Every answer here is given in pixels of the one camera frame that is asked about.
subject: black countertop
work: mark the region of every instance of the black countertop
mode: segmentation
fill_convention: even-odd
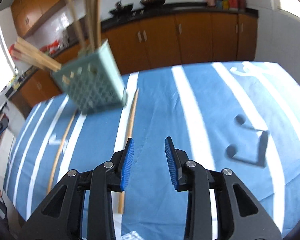
[[[175,13],[185,13],[185,12],[217,12],[217,13],[230,13],[230,14],[246,14],[249,16],[253,16],[258,18],[259,11],[251,8],[246,8],[245,10],[222,10],[218,8],[211,8],[207,7],[207,3],[205,2],[181,2],[181,3],[167,3],[162,5],[161,7],[157,8],[141,8],[137,10],[131,11],[129,14],[126,14],[121,17],[112,17],[110,19],[106,19],[101,22],[101,31],[107,31],[111,28],[137,21],[142,20],[150,17],[157,17],[157,16],[164,16],[164,15],[171,15]],[[88,38],[84,18],[80,19],[80,24],[82,26],[82,30],[84,33],[85,38]],[[69,45],[67,48],[57,51],[52,57],[57,57],[63,51],[71,48],[72,46],[79,43],[77,37],[75,36],[73,24],[67,27],[67,32],[69,35]]]

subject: wooden chopstick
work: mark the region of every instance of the wooden chopstick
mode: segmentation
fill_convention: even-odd
[[[14,47],[21,51],[22,54],[25,54],[26,56],[32,58],[34,61],[38,62],[41,65],[46,66],[47,68],[50,68],[52,71],[58,71],[59,69],[56,68],[54,64],[51,64],[50,61],[42,57],[39,53],[33,52],[29,50],[28,48],[25,48],[23,45],[21,45],[18,42],[15,42]]]
[[[88,32],[89,43],[91,46],[91,50],[95,50],[95,43],[93,37],[93,29],[92,29],[92,17],[91,17],[91,0],[85,0],[85,8],[86,8],[86,16],[85,16],[85,25]]]
[[[82,28],[80,26],[80,22],[78,21],[77,14],[74,9],[74,0],[66,0],[66,3],[70,9],[70,13],[71,13],[73,21],[74,21],[74,31],[79,39],[80,46],[82,49],[85,49],[86,43],[84,40],[84,35],[83,35]]]
[[[95,43],[96,47],[101,47],[101,0],[95,0]]]
[[[48,182],[48,187],[47,187],[47,195],[49,194],[49,192],[51,191],[52,189],[52,183],[53,183],[53,178],[54,178],[54,174],[56,173],[56,169],[57,169],[57,165],[58,165],[58,161],[59,161],[59,158],[60,158],[60,154],[61,154],[61,151],[63,149],[63,146],[65,144],[65,141],[66,141],[66,138],[67,138],[67,135],[69,133],[69,130],[70,130],[70,127],[72,125],[72,122],[74,120],[74,117],[75,115],[77,114],[78,110],[76,109],[68,123],[68,126],[65,130],[65,133],[63,134],[63,137],[61,139],[61,142],[60,142],[60,145],[59,145],[59,148],[58,148],[58,151],[57,151],[57,154],[56,154],[56,157],[54,158],[54,162],[53,162],[53,166],[52,166],[52,170],[51,170],[51,174],[50,174],[50,178],[49,178],[49,182]]]
[[[45,70],[44,65],[38,63],[36,60],[32,59],[31,57],[29,57],[29,56],[27,56],[25,54],[21,54],[18,51],[12,50],[11,51],[11,56],[16,57],[18,60],[26,62],[26,63],[28,63],[30,65],[34,65],[34,66],[36,66],[38,68],[41,68],[41,69]]]
[[[93,40],[95,46],[97,45],[97,40],[96,40],[96,0],[90,0],[91,4],[91,25],[92,25],[92,33],[93,33]]]
[[[136,115],[136,107],[137,107],[137,100],[138,100],[138,95],[139,95],[139,89],[134,93],[131,109],[130,109],[130,114],[129,114],[129,122],[127,125],[127,130],[126,130],[126,138],[125,141],[127,143],[128,139],[132,137],[132,130],[133,130],[133,124],[134,124],[134,117]],[[119,205],[118,205],[118,213],[123,214],[123,209],[124,209],[124,191],[120,193],[119,195]]]
[[[22,45],[24,48],[28,49],[30,52],[37,54],[37,57],[41,57],[46,62],[50,62],[50,65],[53,65],[56,70],[61,69],[61,64],[59,62],[57,62],[53,58],[49,57],[48,55],[44,54],[42,51],[38,50],[35,46],[33,46],[29,42],[25,41],[23,38],[17,37],[17,43]]]

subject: blue tablecloth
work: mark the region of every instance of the blue tablecloth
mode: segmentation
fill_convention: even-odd
[[[136,231],[145,240],[183,239],[187,193],[176,192],[171,184],[164,153],[167,136],[205,168],[231,168],[282,234],[291,231],[300,219],[300,87],[278,64],[183,65],[132,73],[123,80],[129,95],[124,109],[76,115],[53,185],[69,169],[93,170],[124,148],[131,102],[139,88],[125,212],[122,218],[115,215],[122,222],[119,233]],[[18,135],[4,190],[25,219],[45,197],[58,146],[75,108],[65,94],[39,103]],[[243,126],[235,122],[237,115],[246,119]],[[265,166],[257,162],[261,132],[247,127],[269,131]],[[237,160],[226,154],[229,145],[236,146]]]

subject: green plastic basket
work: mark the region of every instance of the green plastic basket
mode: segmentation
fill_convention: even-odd
[[[95,52],[63,65],[52,76],[83,114],[127,103],[128,95],[108,40]]]

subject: metal screw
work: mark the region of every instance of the metal screw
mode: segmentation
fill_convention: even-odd
[[[231,175],[232,175],[231,169],[224,169],[224,170],[223,170],[223,173],[224,173],[225,175],[227,175],[227,176],[231,176]]]
[[[77,171],[76,170],[69,170],[67,174],[68,174],[69,177],[74,177],[75,175],[77,175]]]
[[[112,162],[105,162],[105,163],[103,164],[103,166],[104,166],[105,168],[112,168],[112,167],[113,167],[113,163],[112,163]]]
[[[194,161],[187,161],[187,162],[186,162],[186,165],[187,165],[188,167],[190,167],[190,168],[193,168],[193,167],[196,166],[196,163],[195,163]]]

